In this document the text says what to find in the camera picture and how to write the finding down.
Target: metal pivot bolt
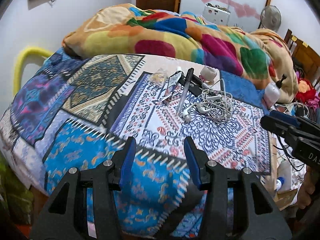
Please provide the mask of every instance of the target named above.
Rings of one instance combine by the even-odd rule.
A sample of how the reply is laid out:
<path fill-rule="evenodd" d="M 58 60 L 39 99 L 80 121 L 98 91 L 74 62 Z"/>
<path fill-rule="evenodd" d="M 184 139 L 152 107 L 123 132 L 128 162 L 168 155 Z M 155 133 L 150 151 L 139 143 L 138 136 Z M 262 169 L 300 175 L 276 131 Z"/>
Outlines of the metal pivot bolt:
<path fill-rule="evenodd" d="M 76 167 L 72 167 L 69 169 L 69 173 L 70 174 L 75 174 L 77 172 L 77 168 Z"/>
<path fill-rule="evenodd" d="M 245 174 L 251 174 L 252 171 L 251 171 L 249 168 L 245 167 L 245 168 L 243 169 L 243 172 L 244 172 Z"/>
<path fill-rule="evenodd" d="M 208 161 L 208 165 L 209 165 L 210 167 L 215 167 L 215 166 L 217 166 L 217 162 L 210 160 L 210 161 Z"/>
<path fill-rule="evenodd" d="M 103 165 L 104 165 L 104 166 L 107 166 L 107 167 L 111 166 L 111 165 L 112 165 L 112 160 L 106 160 L 106 161 L 104 161 L 104 162 L 103 162 Z"/>

